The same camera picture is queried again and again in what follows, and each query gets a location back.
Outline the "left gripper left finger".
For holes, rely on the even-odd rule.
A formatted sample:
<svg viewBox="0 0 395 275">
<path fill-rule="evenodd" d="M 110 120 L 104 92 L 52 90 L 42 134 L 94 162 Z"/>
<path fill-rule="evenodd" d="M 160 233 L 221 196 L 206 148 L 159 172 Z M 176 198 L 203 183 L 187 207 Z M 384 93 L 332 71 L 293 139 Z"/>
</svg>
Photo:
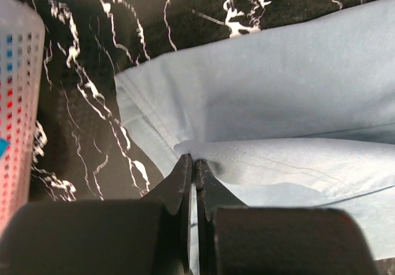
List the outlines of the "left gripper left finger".
<svg viewBox="0 0 395 275">
<path fill-rule="evenodd" d="M 1 237 L 2 274 L 188 274 L 193 164 L 140 199 L 31 202 Z"/>
</svg>

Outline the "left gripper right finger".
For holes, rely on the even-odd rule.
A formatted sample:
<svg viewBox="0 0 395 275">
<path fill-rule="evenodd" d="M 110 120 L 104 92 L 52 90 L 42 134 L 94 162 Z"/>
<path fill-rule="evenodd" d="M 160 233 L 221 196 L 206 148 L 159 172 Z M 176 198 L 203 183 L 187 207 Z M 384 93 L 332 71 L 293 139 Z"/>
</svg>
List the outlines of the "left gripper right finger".
<svg viewBox="0 0 395 275">
<path fill-rule="evenodd" d="M 250 207 L 195 164 L 201 274 L 376 274 L 362 231 L 334 208 Z"/>
</svg>

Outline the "grey blue t shirt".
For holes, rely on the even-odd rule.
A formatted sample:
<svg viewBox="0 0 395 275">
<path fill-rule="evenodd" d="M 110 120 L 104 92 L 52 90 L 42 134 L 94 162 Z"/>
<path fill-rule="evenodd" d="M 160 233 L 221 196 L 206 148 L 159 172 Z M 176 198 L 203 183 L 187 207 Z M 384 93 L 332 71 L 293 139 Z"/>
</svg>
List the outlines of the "grey blue t shirt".
<svg viewBox="0 0 395 275">
<path fill-rule="evenodd" d="M 334 208 L 394 256 L 394 0 L 162 55 L 115 76 L 161 172 L 182 154 L 250 207 Z"/>
</svg>

